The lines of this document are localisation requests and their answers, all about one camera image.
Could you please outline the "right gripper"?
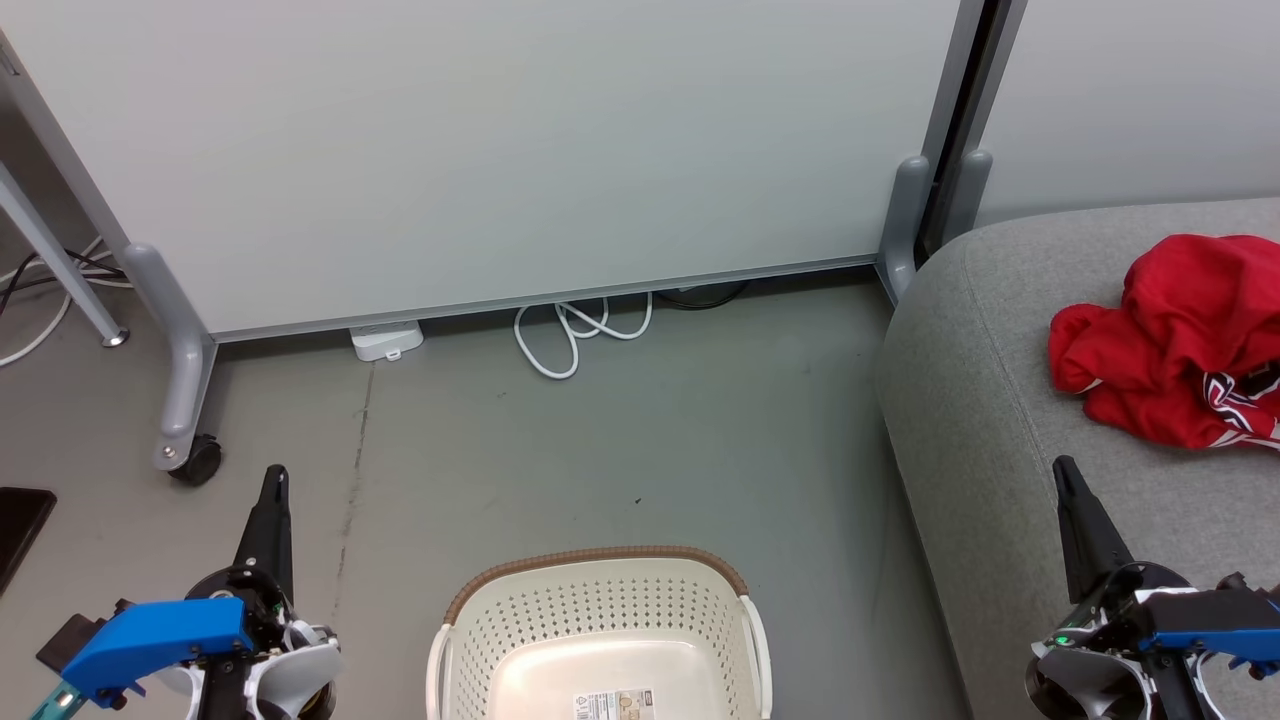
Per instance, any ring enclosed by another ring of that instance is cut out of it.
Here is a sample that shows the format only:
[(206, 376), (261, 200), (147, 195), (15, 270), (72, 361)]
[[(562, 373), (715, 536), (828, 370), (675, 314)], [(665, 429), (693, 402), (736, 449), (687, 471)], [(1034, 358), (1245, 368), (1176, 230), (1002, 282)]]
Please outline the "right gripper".
[(1134, 557), (1074, 457), (1052, 462), (1068, 596), (1075, 603), (1032, 646), (1027, 697), (1046, 720), (1228, 720), (1213, 702), (1201, 642), (1140, 646), (1137, 612), (1161, 594), (1192, 594), (1176, 573)]

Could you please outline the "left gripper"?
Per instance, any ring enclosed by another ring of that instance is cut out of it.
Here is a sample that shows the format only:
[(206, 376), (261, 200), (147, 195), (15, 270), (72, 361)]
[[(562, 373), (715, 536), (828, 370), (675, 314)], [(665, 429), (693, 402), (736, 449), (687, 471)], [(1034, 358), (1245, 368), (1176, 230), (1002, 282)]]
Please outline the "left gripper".
[(189, 701), (186, 720), (330, 720), (343, 669), (337, 634), (302, 620), (293, 605), (294, 573), (289, 473), (270, 465), (234, 556), (204, 578), (192, 600), (244, 602), (251, 646), (200, 653), (155, 673)]

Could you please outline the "red garment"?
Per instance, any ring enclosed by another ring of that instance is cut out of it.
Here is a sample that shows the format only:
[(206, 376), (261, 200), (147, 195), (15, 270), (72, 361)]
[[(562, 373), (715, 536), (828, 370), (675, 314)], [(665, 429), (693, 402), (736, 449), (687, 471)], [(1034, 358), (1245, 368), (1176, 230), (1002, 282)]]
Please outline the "red garment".
[(1166, 237), (1132, 264), (1117, 306), (1053, 316), (1048, 360), (1093, 421), (1175, 448), (1280, 454), (1280, 243)]

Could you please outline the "grey fabric sofa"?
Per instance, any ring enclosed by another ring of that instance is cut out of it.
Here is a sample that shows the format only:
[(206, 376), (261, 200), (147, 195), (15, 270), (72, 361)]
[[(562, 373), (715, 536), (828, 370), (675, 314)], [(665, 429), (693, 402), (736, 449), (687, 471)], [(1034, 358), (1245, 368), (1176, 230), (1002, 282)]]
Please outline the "grey fabric sofa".
[(1198, 587), (1280, 585), (1280, 454), (1179, 451), (1088, 419), (1050, 379), (1052, 316), (1116, 305), (1170, 234), (1280, 242), (1280, 197), (1019, 218), (933, 255), (900, 299), (876, 387), (975, 720), (1043, 720), (1030, 644), (1068, 614), (1051, 471), (1073, 456), (1132, 552)]

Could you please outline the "black caster wheel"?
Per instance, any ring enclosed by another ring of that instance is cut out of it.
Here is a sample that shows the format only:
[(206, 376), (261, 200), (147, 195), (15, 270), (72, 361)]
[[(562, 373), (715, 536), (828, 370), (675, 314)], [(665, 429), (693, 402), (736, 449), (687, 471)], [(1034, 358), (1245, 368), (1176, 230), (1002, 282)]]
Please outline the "black caster wheel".
[(187, 487), (207, 484), (223, 462), (223, 447), (215, 436), (201, 433), (192, 439), (187, 460), (168, 475)]

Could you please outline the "grey partition leg with caster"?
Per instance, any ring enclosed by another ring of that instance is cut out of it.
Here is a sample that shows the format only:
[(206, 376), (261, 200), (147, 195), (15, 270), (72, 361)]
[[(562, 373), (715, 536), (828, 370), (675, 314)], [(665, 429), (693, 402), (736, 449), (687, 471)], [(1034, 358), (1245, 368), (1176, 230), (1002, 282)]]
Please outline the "grey partition leg with caster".
[(187, 460), (192, 439), (202, 433), (198, 419), (218, 345), (159, 250), (146, 243), (129, 243), (123, 264), (134, 291), (166, 338), (170, 370), (154, 461), (168, 473)]

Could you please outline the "white power adapter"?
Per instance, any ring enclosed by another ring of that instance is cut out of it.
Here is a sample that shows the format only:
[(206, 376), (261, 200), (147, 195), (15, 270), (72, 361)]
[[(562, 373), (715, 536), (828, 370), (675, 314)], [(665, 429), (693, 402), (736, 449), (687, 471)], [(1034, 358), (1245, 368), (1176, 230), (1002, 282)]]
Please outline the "white power adapter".
[(419, 322), (388, 322), (349, 328), (355, 355), (364, 363), (396, 361), (425, 341)]

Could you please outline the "black flat object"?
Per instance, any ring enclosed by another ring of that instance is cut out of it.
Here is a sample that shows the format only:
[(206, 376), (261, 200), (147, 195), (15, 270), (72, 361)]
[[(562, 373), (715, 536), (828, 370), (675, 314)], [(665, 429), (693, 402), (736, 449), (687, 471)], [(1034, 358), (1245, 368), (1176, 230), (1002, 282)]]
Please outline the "black flat object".
[(0, 596), (58, 503), (50, 489), (0, 487)]

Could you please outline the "cream perforated laundry basket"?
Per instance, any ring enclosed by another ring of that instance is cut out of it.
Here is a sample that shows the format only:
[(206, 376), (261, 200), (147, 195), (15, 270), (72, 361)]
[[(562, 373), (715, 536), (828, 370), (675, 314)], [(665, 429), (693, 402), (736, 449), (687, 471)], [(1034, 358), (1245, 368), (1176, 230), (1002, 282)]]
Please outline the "cream perforated laundry basket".
[(431, 643), (425, 720), (573, 720), (576, 694), (641, 688), (657, 720), (772, 719), (762, 615), (723, 559), (625, 546), (480, 573)]

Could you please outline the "basket paper label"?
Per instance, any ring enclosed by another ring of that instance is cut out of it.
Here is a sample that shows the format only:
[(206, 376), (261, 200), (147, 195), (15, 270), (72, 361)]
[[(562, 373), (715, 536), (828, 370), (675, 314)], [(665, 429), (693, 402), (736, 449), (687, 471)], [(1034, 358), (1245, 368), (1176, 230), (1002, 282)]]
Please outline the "basket paper label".
[(653, 689), (580, 693), (572, 702), (573, 720), (657, 720)]

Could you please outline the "narrow white partition panel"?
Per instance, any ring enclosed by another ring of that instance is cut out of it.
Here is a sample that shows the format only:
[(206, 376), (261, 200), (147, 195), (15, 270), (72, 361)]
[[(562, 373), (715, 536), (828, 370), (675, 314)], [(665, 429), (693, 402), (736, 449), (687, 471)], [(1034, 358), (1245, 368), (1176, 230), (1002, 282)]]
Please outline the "narrow white partition panel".
[(978, 225), (1280, 196), (1280, 0), (1027, 0)]

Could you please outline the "wide white partition panel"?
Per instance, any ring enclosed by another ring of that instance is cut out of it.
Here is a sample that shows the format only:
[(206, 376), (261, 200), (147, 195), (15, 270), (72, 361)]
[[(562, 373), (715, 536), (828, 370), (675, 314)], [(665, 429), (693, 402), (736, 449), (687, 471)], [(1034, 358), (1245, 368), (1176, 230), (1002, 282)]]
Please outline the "wide white partition panel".
[(214, 336), (867, 260), (963, 0), (0, 0)]

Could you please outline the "grey partition foot post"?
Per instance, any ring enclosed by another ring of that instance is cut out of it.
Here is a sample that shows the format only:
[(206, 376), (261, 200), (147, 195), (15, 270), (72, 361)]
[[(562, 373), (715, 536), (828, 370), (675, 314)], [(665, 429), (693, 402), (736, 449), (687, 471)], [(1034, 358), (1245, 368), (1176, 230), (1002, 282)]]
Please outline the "grey partition foot post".
[(932, 179), (931, 160), (922, 155), (902, 160), (895, 173), (876, 259), (876, 273), (895, 307), (916, 273), (914, 249)]
[(974, 149), (960, 163), (940, 242), (946, 245), (977, 225), (986, 184), (993, 165), (986, 149)]

